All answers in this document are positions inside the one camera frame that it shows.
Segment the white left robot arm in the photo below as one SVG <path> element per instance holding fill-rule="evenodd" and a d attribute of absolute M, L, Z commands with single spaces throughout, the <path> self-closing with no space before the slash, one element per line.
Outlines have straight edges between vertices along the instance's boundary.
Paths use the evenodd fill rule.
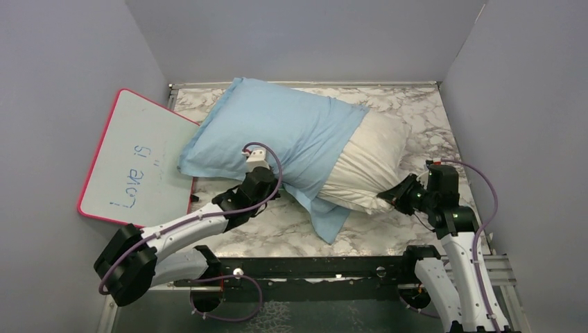
<path fill-rule="evenodd" d="M 246 173 L 243 182 L 215 196 L 199 210 L 168 223 L 119 228 L 94 263 L 98 292 L 118 306 L 142 297 L 154 285 L 156 268 L 188 245 L 223 234 L 254 218 L 259 208 L 278 196 L 282 174 L 262 166 Z"/>

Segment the light blue pillowcase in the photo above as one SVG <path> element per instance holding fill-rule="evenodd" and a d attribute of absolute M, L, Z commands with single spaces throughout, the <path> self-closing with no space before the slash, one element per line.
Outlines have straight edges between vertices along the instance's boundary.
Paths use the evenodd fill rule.
<path fill-rule="evenodd" d="M 182 149 L 178 171 L 197 178 L 243 180 L 241 151 L 262 143 L 277 155 L 282 184 L 332 244 L 350 210 L 318 198 L 345 145 L 369 109 L 252 78 L 235 78 Z"/>

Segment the white pillow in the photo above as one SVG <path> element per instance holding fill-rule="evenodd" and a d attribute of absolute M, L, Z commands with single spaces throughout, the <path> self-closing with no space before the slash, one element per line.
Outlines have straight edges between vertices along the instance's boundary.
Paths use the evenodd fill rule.
<path fill-rule="evenodd" d="M 366 214 L 393 210 L 377 195 L 401 182 L 399 165 L 411 127 L 399 116 L 369 111 L 346 143 L 318 197 Z"/>

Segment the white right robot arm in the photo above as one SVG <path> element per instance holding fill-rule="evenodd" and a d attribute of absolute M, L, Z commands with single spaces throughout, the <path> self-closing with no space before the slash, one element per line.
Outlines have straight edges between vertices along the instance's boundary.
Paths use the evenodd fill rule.
<path fill-rule="evenodd" d="M 429 160 L 427 169 L 425 185 L 411 173 L 377 196 L 407 216 L 427 215 L 451 271 L 435 247 L 409 246 L 401 276 L 424 286 L 445 332 L 513 332 L 492 290 L 480 244 L 483 227 L 473 209 L 459 203 L 458 171 L 449 160 Z"/>

